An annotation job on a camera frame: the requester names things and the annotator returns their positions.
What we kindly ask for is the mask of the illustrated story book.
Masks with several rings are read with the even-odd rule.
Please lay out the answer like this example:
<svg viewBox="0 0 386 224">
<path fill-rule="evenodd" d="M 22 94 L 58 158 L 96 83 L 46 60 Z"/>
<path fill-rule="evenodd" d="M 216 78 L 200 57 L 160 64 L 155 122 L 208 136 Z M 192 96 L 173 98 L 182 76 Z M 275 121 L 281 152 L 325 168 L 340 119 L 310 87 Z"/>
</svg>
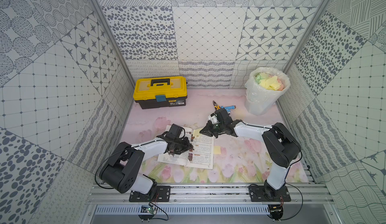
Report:
<svg viewBox="0 0 386 224">
<path fill-rule="evenodd" d="M 192 136 L 193 130 L 184 127 L 186 136 L 193 145 L 194 150 L 185 152 L 181 155 L 160 154 L 158 162 L 167 164 L 176 164 L 191 168 L 213 169 L 214 165 L 214 137 L 201 135 L 198 138 Z"/>
</svg>

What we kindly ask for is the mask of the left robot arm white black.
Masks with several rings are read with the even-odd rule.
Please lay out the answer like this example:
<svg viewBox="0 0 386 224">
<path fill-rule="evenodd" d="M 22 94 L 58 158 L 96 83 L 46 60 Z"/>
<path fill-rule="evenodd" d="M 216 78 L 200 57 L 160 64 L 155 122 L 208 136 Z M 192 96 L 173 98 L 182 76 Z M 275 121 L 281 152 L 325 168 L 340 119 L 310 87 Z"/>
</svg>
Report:
<svg viewBox="0 0 386 224">
<path fill-rule="evenodd" d="M 181 155 L 193 149 L 185 129 L 172 124 L 168 131 L 150 141 L 134 145 L 121 142 L 96 173 L 101 181 L 109 185 L 109 189 L 119 193 L 138 192 L 153 199 L 157 182 L 140 174 L 142 162 L 160 154 Z"/>
</svg>

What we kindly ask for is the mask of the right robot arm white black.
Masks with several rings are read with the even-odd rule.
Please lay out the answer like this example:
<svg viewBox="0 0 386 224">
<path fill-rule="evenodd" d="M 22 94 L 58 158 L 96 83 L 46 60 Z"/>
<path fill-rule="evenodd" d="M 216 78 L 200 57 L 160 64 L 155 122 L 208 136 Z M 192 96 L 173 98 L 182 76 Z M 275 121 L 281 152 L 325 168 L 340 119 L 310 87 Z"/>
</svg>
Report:
<svg viewBox="0 0 386 224">
<path fill-rule="evenodd" d="M 208 117 L 208 122 L 200 134 L 218 138 L 227 134 L 253 140 L 263 140 L 268 154 L 273 161 L 270 174 L 264 182 L 265 191 L 279 191 L 285 186 L 285 180 L 291 164 L 301 152 L 301 146 L 289 130 L 280 122 L 272 126 L 259 126 L 233 120 L 228 111 L 218 108 Z"/>
</svg>

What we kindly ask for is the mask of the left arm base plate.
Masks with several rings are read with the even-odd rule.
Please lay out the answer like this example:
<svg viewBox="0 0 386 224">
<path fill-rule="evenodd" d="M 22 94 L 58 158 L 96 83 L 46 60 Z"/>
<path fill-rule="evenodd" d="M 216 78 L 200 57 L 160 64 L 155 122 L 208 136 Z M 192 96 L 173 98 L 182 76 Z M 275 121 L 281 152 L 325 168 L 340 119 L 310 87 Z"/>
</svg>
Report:
<svg viewBox="0 0 386 224">
<path fill-rule="evenodd" d="M 156 186 L 151 188 L 147 194 L 131 191 L 130 202 L 169 202 L 171 186 Z"/>
</svg>

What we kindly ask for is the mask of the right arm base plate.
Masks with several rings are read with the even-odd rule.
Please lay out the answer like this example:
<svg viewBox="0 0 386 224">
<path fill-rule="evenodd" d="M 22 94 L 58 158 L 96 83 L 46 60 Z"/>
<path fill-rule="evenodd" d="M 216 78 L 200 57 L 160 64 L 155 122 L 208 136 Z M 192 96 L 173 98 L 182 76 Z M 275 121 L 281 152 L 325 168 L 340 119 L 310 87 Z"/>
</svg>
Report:
<svg viewBox="0 0 386 224">
<path fill-rule="evenodd" d="M 291 197 L 288 188 L 284 185 L 281 189 L 275 190 L 269 186 L 251 184 L 248 187 L 249 196 L 252 202 L 290 202 Z"/>
</svg>

